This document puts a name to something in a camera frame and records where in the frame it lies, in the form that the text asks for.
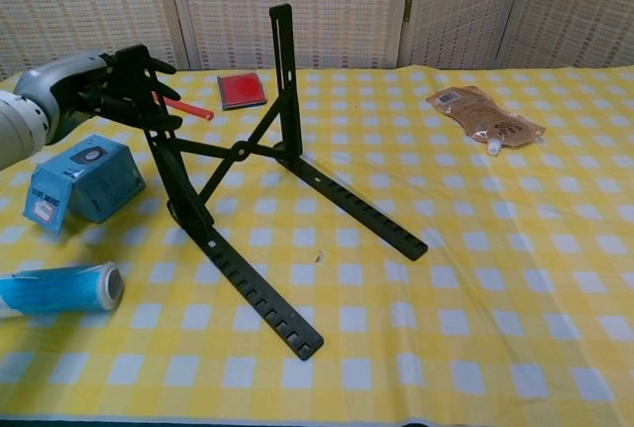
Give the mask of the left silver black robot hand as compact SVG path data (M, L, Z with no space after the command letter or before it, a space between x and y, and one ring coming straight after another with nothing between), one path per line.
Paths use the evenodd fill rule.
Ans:
M77 53L29 69L14 92L47 115L47 146L94 116L144 131L173 131L182 119L167 112L164 100L180 95L158 80L159 72L174 74L175 68L137 44L114 53Z

